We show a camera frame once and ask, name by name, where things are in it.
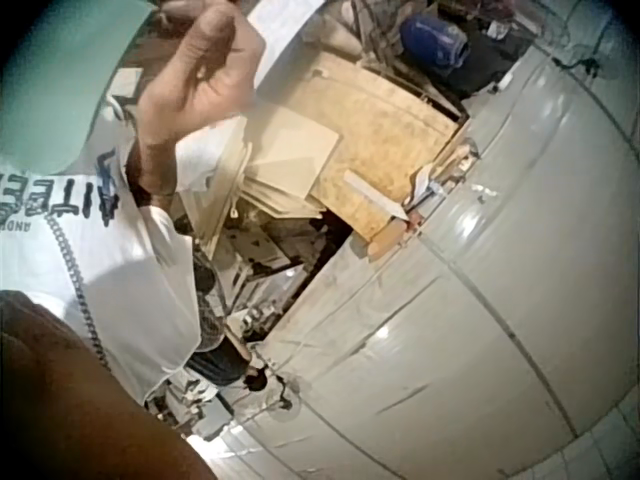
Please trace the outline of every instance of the wooden board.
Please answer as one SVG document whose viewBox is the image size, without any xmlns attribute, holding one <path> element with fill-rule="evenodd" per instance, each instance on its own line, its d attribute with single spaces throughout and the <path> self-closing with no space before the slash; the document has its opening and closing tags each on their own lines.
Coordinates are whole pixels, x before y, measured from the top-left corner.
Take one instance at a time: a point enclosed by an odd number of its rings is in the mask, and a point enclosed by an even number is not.
<svg viewBox="0 0 640 480">
<path fill-rule="evenodd" d="M 185 191 L 180 198 L 187 212 L 196 237 L 201 240 L 202 250 L 213 258 L 218 237 L 234 198 L 239 195 L 244 170 L 250 149 L 242 140 L 246 119 L 238 122 L 213 176 L 208 180 L 205 192 Z"/>
<path fill-rule="evenodd" d="M 253 196 L 251 193 L 242 192 L 240 194 L 242 198 L 246 201 L 252 203 L 260 210 L 265 211 L 273 218 L 321 218 L 322 215 L 318 210 L 287 210 L 280 211 L 276 210 L 272 205 L 264 202 L 264 200 L 259 197 Z"/>
<path fill-rule="evenodd" d="M 294 197 L 293 195 L 289 195 L 250 178 L 244 179 L 242 193 L 248 194 L 252 199 L 260 200 L 261 204 L 269 205 L 271 209 L 281 213 L 306 212 L 310 214 L 311 217 L 316 217 L 320 213 L 315 205 L 312 205 L 304 199 Z"/>
<path fill-rule="evenodd" d="M 390 215 L 349 187 L 345 171 L 401 203 L 411 191 L 411 176 L 433 162 L 458 130 L 417 97 L 326 52 L 316 54 L 278 101 L 342 136 L 311 194 L 367 241 Z"/>
<path fill-rule="evenodd" d="M 313 120 L 278 105 L 259 102 L 247 114 L 253 154 L 247 177 L 304 199 L 339 140 Z"/>
</svg>

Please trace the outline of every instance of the white t-shirt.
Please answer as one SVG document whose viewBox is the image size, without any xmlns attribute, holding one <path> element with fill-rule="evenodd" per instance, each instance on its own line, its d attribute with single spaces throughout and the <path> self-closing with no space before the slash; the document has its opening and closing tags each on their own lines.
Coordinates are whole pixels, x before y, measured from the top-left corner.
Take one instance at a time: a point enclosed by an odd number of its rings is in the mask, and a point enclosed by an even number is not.
<svg viewBox="0 0 640 480">
<path fill-rule="evenodd" d="M 105 107 L 65 172 L 38 176 L 0 161 L 0 289 L 23 291 L 93 348 L 84 295 L 112 373 L 142 403 L 185 364 L 200 327 L 191 241 L 163 210 L 135 205 L 123 173 L 132 142 Z"/>
</svg>

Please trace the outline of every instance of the person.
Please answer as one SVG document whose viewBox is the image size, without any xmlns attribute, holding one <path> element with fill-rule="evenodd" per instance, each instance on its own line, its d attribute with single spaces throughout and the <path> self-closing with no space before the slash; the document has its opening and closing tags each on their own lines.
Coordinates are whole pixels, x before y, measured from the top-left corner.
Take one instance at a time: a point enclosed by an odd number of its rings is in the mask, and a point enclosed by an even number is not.
<svg viewBox="0 0 640 480">
<path fill-rule="evenodd" d="M 177 222 L 176 228 L 183 233 L 191 232 L 182 223 Z M 213 311 L 207 295 L 213 291 L 216 279 L 201 255 L 202 252 L 194 255 L 193 263 L 201 337 L 187 367 L 216 387 L 227 387 L 242 379 L 247 390 L 260 392 L 267 387 L 267 367 L 258 369 L 251 365 L 249 349 Z"/>
<path fill-rule="evenodd" d="M 177 432 L 136 404 L 69 325 L 0 292 L 2 464 L 15 477 L 215 480 Z"/>
<path fill-rule="evenodd" d="M 64 171 L 0 159 L 0 290 L 61 319 L 139 404 L 200 343 L 191 239 L 168 215 L 176 144 L 252 100 L 265 48 L 235 5 L 198 3 L 206 9 L 138 102 L 135 136 L 106 105 Z"/>
<path fill-rule="evenodd" d="M 225 330 L 219 345 L 196 351 L 189 358 L 187 367 L 218 387 L 226 387 L 242 379 L 250 392 L 264 390 L 267 387 L 267 367 L 258 369 L 252 366 L 251 352 L 228 327 Z"/>
</svg>

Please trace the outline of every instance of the blue bucket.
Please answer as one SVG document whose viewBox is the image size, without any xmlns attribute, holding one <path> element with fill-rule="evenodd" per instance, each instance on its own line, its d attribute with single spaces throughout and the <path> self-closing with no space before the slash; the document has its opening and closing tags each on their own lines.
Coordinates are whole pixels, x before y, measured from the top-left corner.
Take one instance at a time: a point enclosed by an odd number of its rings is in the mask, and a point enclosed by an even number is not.
<svg viewBox="0 0 640 480">
<path fill-rule="evenodd" d="M 432 15 L 416 14 L 400 25 L 405 50 L 426 67 L 458 68 L 469 55 L 467 35 Z"/>
</svg>

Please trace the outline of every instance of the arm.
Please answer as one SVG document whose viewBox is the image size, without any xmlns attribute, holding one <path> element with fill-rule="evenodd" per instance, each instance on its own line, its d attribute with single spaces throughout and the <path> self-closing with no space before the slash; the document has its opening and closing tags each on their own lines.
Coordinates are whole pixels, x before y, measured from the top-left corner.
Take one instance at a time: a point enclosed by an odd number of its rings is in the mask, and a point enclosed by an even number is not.
<svg viewBox="0 0 640 480">
<path fill-rule="evenodd" d="M 127 178 L 139 205 L 168 210 L 178 141 L 235 115 L 253 97 L 264 41 L 231 3 L 207 5 L 138 102 L 138 140 Z"/>
<path fill-rule="evenodd" d="M 5 463 L 39 478 L 216 479 L 47 310 L 0 292 L 0 320 L 2 436 L 15 454 Z"/>
</svg>

